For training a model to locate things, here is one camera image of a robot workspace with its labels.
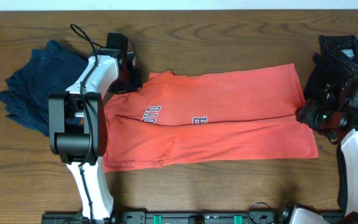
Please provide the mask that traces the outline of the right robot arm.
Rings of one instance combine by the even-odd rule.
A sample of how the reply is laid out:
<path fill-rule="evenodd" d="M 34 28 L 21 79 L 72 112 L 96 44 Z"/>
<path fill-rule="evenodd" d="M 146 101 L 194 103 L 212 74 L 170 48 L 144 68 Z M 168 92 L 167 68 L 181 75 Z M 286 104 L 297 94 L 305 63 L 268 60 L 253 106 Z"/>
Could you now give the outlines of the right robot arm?
<path fill-rule="evenodd" d="M 296 111 L 296 120 L 326 136 L 338 146 L 340 179 L 345 187 L 338 197 L 346 206 L 336 223 L 358 223 L 358 80 L 347 83 L 332 106 L 308 99 Z"/>

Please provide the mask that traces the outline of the red soccer t-shirt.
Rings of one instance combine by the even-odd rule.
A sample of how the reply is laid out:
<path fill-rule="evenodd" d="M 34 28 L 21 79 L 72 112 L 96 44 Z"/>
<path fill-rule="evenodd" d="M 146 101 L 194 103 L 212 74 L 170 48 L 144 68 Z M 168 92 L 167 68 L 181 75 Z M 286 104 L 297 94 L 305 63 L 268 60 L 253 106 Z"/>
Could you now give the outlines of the red soccer t-shirt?
<path fill-rule="evenodd" d="M 173 164 L 318 156 L 295 119 L 305 99 L 292 64 L 248 71 L 151 73 L 143 88 L 106 104 L 105 171 Z"/>

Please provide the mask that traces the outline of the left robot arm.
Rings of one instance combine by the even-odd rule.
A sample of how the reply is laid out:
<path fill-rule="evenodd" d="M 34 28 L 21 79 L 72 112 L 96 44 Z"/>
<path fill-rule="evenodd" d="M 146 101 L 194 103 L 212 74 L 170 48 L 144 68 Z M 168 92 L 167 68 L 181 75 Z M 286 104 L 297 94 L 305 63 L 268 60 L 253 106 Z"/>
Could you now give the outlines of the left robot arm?
<path fill-rule="evenodd" d="M 108 92 L 124 94 L 142 88 L 135 52 L 128 51 L 128 43 L 118 32 L 110 32 L 104 46 L 92 42 L 88 65 L 79 79 L 48 99 L 50 148 L 72 173 L 83 210 L 77 217 L 46 215 L 43 223 L 117 223 L 103 169 L 108 144 L 103 98 Z"/>

